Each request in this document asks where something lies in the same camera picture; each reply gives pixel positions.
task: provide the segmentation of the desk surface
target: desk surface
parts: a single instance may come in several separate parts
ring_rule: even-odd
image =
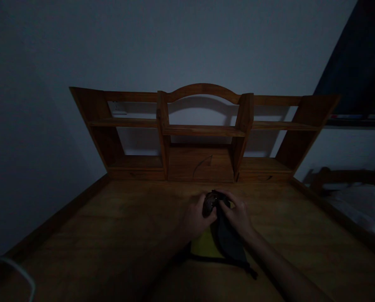
[[[337,301],[375,301],[375,255],[286,183],[214,184],[112,181],[22,265],[36,282],[36,301],[87,301],[176,226],[195,195],[221,187],[245,199],[254,227]],[[242,269],[192,260],[168,267],[150,301],[283,301],[253,259]],[[0,301],[26,301],[17,273]]]

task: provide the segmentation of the dark curtain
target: dark curtain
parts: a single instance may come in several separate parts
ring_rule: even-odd
[[[341,94],[335,114],[375,111],[375,0],[359,0],[314,94]]]

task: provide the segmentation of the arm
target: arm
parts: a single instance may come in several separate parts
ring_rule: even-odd
[[[292,301],[332,301],[320,288],[304,276],[295,266],[282,257],[259,233],[250,222],[247,205],[228,191],[224,193],[234,203],[230,209],[220,203],[225,216],[238,234],[265,263],[284,292]]]
[[[171,258],[217,219],[216,211],[203,218],[204,198],[205,195],[202,194],[197,204],[189,205],[182,221],[167,238],[134,261],[123,273],[109,280],[102,295],[110,301],[117,298],[123,301],[140,300]]]

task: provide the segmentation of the small dark object in hands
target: small dark object in hands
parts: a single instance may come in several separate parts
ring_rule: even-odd
[[[212,190],[211,192],[208,192],[206,194],[206,197],[204,198],[203,212],[202,212],[204,218],[210,216],[211,211],[220,200],[223,202],[229,201],[228,197],[225,194],[217,192],[215,190]]]

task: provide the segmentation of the yellow object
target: yellow object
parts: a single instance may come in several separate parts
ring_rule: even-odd
[[[192,240],[190,252],[201,257],[225,258],[217,249],[210,227],[199,238]]]

